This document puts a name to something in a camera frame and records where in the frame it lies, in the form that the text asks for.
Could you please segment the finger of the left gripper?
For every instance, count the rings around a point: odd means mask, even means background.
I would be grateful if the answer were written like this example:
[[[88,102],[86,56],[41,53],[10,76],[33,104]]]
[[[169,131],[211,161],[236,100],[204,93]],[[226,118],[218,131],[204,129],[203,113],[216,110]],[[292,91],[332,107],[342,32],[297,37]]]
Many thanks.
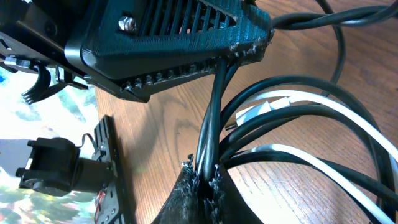
[[[89,74],[122,80],[267,42],[270,15],[244,1],[95,1],[65,47]]]
[[[83,62],[93,70],[97,86],[128,101],[146,103],[151,95],[215,74],[219,62],[245,64],[262,60],[265,45],[233,43],[85,44]]]

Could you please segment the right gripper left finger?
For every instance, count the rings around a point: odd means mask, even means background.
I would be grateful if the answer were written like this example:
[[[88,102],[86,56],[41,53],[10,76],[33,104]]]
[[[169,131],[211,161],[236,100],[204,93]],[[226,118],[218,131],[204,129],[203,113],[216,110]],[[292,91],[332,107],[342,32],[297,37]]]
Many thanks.
[[[201,221],[193,154],[189,154],[188,160],[183,161],[181,165],[182,168],[173,189],[153,223],[194,224]]]

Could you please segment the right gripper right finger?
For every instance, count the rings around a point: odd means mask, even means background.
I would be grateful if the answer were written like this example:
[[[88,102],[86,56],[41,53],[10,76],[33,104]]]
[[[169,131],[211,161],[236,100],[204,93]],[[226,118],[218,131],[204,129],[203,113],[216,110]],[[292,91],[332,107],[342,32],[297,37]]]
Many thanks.
[[[223,165],[216,166],[215,176],[208,186],[204,206],[210,223],[262,224]]]

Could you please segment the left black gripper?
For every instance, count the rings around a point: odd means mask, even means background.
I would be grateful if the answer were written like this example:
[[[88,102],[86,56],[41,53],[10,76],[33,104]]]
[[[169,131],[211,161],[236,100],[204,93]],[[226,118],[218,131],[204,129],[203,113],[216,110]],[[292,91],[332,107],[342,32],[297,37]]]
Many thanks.
[[[75,81],[83,72],[67,61],[66,44],[84,18],[90,0],[1,0],[1,67],[11,73],[36,73],[37,81],[22,93],[31,105]]]

